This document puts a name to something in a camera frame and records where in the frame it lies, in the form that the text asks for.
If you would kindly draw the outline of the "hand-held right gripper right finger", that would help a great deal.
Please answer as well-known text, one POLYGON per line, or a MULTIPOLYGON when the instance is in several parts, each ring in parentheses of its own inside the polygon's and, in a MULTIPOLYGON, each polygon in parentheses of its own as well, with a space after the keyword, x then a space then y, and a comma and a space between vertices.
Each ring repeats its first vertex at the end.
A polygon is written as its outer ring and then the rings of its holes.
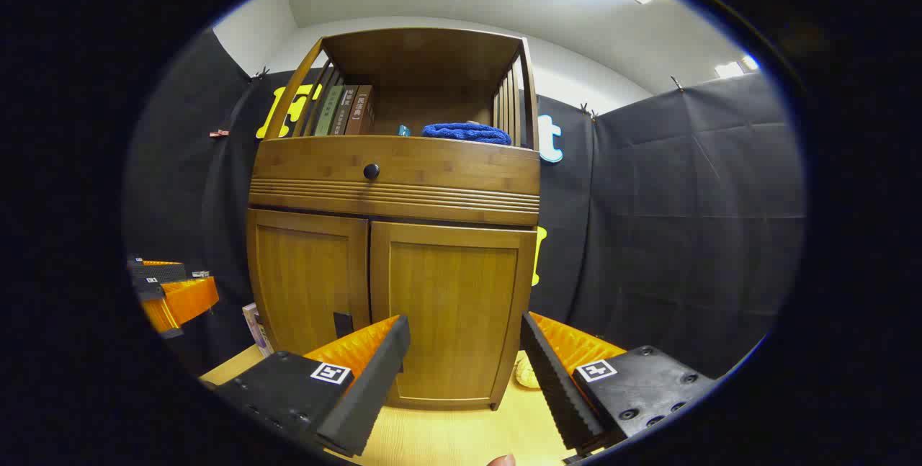
POLYGON ((579 456, 631 439, 715 383, 654 346, 623 350, 533 312, 520 339, 564 446, 579 456))

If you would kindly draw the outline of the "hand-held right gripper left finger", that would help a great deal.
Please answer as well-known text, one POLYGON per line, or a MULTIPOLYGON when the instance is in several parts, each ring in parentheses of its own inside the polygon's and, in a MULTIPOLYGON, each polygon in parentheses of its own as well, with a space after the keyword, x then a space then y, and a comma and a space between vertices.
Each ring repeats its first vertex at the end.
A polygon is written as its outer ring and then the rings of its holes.
POLYGON ((360 456, 410 345, 408 319, 394 315, 308 354, 275 352, 213 392, 286 439, 360 456))

